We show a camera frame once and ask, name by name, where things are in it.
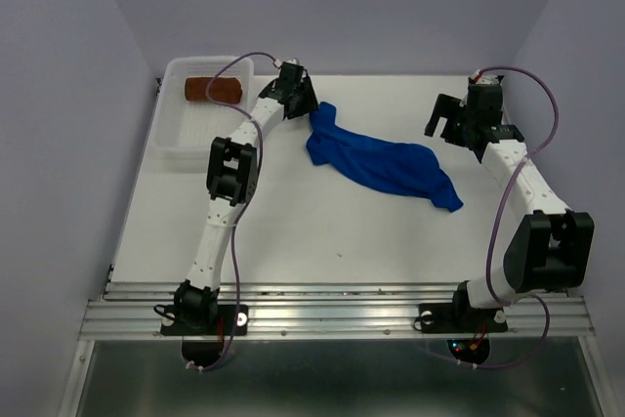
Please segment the brown towel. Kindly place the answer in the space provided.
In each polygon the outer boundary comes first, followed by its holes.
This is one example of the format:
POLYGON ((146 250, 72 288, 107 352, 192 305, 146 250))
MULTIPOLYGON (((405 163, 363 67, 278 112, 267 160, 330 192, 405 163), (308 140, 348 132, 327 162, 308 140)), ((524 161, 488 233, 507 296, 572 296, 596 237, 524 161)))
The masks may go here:
POLYGON ((243 90, 240 81, 234 77, 190 77, 185 82, 185 99, 192 103, 208 101, 226 104, 240 104, 243 90))

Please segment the blue towel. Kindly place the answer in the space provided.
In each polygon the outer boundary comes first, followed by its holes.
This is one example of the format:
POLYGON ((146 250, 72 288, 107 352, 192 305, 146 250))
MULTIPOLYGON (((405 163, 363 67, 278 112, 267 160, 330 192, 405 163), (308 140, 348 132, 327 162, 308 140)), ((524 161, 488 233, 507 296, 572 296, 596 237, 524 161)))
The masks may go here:
POLYGON ((432 150, 361 135, 338 126, 336 118, 336 106, 326 102, 309 115, 312 133, 306 150, 313 165, 330 165, 349 180, 382 193, 428 199, 450 213, 463 207, 432 150))

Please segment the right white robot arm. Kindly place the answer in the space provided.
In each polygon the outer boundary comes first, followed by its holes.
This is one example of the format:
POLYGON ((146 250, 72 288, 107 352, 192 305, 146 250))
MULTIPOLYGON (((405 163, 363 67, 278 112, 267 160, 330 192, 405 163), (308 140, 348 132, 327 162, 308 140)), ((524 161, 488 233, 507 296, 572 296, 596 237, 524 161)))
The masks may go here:
POLYGON ((562 291, 582 284, 595 223, 586 212, 572 210, 550 188, 532 161, 519 128, 503 121, 502 79, 471 79, 464 98, 437 96, 425 127, 469 149, 504 190, 501 208, 510 208, 519 225, 499 266, 483 277, 462 282, 450 303, 440 305, 452 323, 471 329, 492 319, 503 307, 537 290, 562 291))

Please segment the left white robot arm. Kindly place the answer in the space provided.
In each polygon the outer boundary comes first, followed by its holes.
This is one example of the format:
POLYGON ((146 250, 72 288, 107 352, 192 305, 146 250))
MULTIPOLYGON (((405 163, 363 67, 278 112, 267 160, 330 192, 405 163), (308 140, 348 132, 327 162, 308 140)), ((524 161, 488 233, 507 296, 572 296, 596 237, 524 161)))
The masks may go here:
POLYGON ((187 276, 174 294, 171 313, 194 332, 208 332, 217 323, 224 257, 239 217, 256 191, 264 137, 283 120, 318 108, 308 71, 296 60, 282 62, 252 110, 243 113, 244 121, 228 136, 213 140, 206 177, 206 223, 187 276))

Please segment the white plastic basket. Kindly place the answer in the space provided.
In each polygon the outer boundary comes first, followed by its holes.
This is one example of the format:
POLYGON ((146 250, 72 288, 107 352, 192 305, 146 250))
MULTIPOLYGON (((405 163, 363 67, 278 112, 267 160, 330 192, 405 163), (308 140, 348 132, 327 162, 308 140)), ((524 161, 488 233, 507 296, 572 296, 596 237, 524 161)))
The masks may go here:
POLYGON ((188 79, 211 77, 234 60, 234 56, 187 57, 167 64, 150 137, 157 153, 204 160, 215 138, 227 136, 243 122, 244 116, 231 108, 194 103, 185 96, 188 79))

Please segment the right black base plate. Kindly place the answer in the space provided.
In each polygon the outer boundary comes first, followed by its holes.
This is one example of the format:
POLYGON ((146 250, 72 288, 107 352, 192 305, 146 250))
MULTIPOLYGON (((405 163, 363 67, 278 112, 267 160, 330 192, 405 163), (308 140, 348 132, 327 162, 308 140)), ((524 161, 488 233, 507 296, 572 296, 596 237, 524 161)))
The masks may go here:
POLYGON ((460 308, 452 303, 422 303, 413 321, 425 334, 505 333, 509 330, 502 309, 460 308))

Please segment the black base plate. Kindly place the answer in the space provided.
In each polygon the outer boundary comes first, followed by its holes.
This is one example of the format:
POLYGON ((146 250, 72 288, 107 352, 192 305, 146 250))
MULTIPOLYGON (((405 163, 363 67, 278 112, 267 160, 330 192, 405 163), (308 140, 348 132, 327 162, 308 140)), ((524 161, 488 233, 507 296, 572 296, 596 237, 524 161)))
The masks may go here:
POLYGON ((460 308, 452 303, 422 303, 413 321, 425 334, 505 333, 509 330, 502 309, 460 308))
POLYGON ((153 311, 160 317, 160 334, 165 337, 225 337, 247 334, 247 305, 220 304, 212 319, 182 319, 175 313, 173 305, 157 304, 153 311))

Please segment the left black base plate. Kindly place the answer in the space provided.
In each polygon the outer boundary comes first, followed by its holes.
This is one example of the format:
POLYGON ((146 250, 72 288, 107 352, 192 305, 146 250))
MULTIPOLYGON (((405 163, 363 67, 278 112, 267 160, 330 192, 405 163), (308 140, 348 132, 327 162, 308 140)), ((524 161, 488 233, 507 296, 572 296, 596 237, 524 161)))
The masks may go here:
POLYGON ((182 319, 175 313, 173 305, 157 304, 153 311, 160 317, 160 334, 165 337, 225 337, 247 334, 247 305, 220 304, 212 319, 182 319))

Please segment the aluminium rail frame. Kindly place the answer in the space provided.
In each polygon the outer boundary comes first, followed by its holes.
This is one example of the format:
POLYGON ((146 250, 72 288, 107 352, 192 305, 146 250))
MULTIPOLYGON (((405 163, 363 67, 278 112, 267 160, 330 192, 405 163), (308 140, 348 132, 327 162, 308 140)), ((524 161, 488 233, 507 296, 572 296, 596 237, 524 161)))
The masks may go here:
POLYGON ((425 335, 419 306, 448 300, 444 279, 256 272, 240 291, 245 336, 229 364, 201 373, 185 339, 153 312, 177 267, 118 264, 85 310, 62 416, 614 416, 585 301, 568 293, 508 310, 490 369, 454 363, 425 335))

